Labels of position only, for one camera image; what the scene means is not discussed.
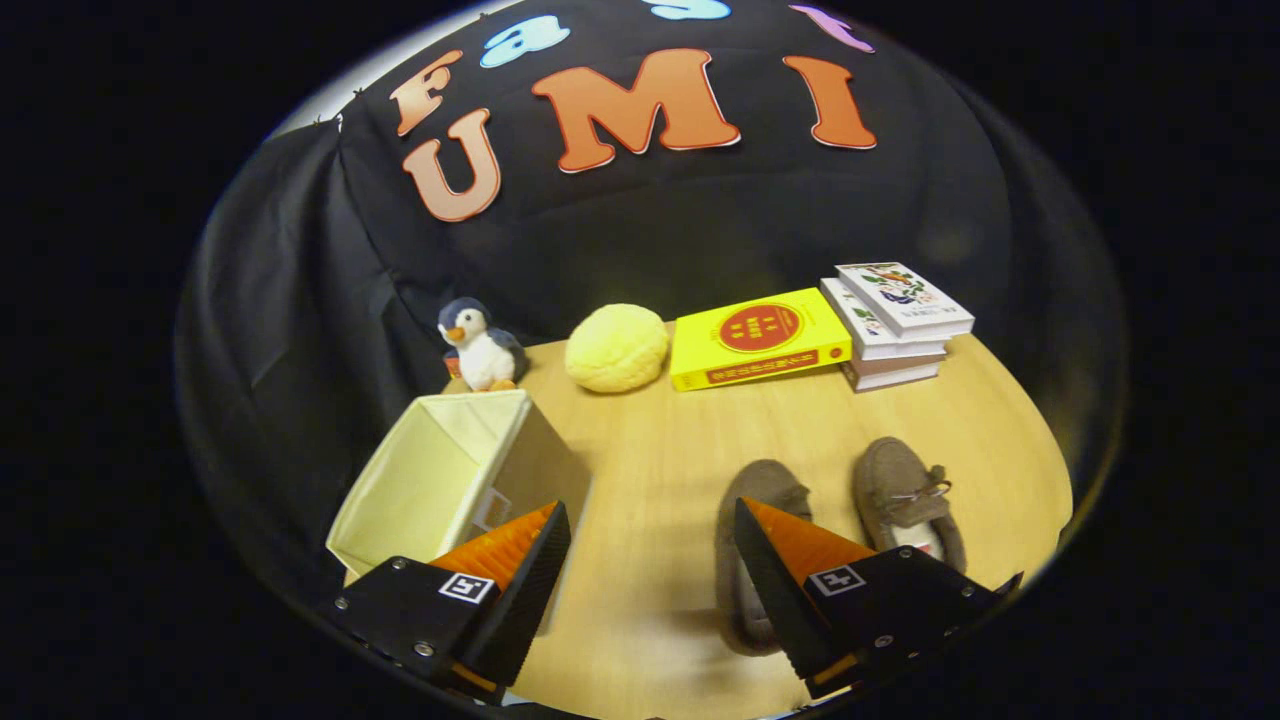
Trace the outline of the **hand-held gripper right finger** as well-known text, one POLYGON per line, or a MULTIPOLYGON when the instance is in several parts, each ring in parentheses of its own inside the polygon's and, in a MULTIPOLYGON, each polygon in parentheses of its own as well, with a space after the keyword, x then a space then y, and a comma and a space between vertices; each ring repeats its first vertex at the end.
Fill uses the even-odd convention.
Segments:
POLYGON ((986 588, 910 544, 878 552, 746 496, 733 537, 813 700, 905 673, 1006 600, 1005 585, 986 588))

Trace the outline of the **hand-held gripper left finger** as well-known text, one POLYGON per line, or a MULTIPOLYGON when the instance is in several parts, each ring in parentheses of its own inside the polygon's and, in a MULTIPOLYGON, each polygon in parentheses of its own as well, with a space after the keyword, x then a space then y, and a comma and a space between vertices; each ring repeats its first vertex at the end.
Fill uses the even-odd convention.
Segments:
POLYGON ((402 675, 500 705, 529 656, 571 539, 566 503, 547 503, 438 559, 388 559, 329 602, 328 621, 402 675))

